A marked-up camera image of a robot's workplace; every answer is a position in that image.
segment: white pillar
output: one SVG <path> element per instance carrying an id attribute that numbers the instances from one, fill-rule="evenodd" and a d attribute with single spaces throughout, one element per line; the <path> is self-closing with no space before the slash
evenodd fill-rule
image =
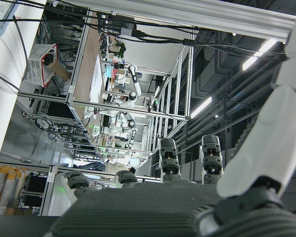
<path id="1" fill-rule="evenodd" d="M 46 0 L 35 0 L 46 3 Z M 16 17 L 40 19 L 43 9 L 19 5 Z M 30 54 L 39 22 L 18 22 L 25 43 L 27 55 Z M 10 22 L 3 36 L 0 37 L 0 76 L 19 87 L 25 70 L 25 56 L 20 36 L 14 22 Z M 11 90 L 0 80 L 0 150 L 9 125 L 16 100 L 16 90 Z"/>

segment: white lab coat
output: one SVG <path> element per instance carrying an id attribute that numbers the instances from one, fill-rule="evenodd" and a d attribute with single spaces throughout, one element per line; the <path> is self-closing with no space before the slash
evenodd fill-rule
<path id="1" fill-rule="evenodd" d="M 115 162 L 114 164 L 111 163 L 105 163 L 106 166 L 106 172 L 108 173 L 114 173 L 116 174 L 117 172 L 121 170 L 128 170 L 127 165 Z"/>

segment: ceiling light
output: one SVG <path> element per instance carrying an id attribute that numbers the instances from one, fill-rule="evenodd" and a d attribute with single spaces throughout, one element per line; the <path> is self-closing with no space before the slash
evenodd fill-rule
<path id="1" fill-rule="evenodd" d="M 264 43 L 261 45 L 261 48 L 259 49 L 258 52 L 254 54 L 253 57 L 250 57 L 243 65 L 242 65 L 242 70 L 245 71 L 248 69 L 254 62 L 258 59 L 257 57 L 261 57 L 263 53 L 267 52 L 274 44 L 276 44 L 275 39 L 268 39 L 264 41 Z"/>
<path id="2" fill-rule="evenodd" d="M 269 39 L 264 41 L 259 51 L 262 53 L 267 52 L 276 42 L 277 42 L 276 39 Z"/>
<path id="3" fill-rule="evenodd" d="M 254 54 L 254 56 L 255 56 L 255 57 L 261 57 L 262 54 L 263 54 L 262 52 L 256 52 L 256 53 Z"/>
<path id="4" fill-rule="evenodd" d="M 201 112 L 203 109 L 205 109 L 206 106 L 208 106 L 212 101 L 212 97 L 209 97 L 207 100 L 205 100 L 192 114 L 191 119 L 194 118 L 199 112 Z"/>
<path id="5" fill-rule="evenodd" d="M 160 87 L 158 86 L 158 88 L 157 88 L 157 90 L 156 90 L 156 92 L 155 92 L 155 94 L 154 94 L 155 97 L 157 96 L 159 90 L 160 90 Z"/>
<path id="6" fill-rule="evenodd" d="M 242 65 L 242 70 L 245 71 L 247 70 L 254 62 L 257 60 L 257 57 L 250 57 L 243 65 Z"/>

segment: person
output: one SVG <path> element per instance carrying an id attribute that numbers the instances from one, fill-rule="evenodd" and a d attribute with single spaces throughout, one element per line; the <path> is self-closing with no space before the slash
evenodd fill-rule
<path id="1" fill-rule="evenodd" d="M 119 162 L 115 162 L 114 164 L 112 163 L 102 163 L 99 161 L 96 162 L 92 162 L 86 165 L 75 165 L 73 164 L 73 168 L 76 169 L 94 169 L 97 171 L 104 171 L 107 173 L 117 173 L 121 170 L 129 170 L 131 171 L 133 174 L 135 174 L 136 169 L 134 167 L 131 168 L 127 168 L 127 166 L 125 164 L 119 163 Z"/>

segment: textured rubber surface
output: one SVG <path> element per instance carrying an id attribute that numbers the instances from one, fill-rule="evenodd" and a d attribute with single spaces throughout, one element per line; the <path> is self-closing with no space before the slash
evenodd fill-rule
<path id="1" fill-rule="evenodd" d="M 207 237 L 296 237 L 296 215 L 278 208 L 254 210 Z"/>
<path id="2" fill-rule="evenodd" d="M 56 237 L 196 236 L 195 215 L 219 202 L 215 185 L 138 184 L 86 193 L 53 225 Z"/>

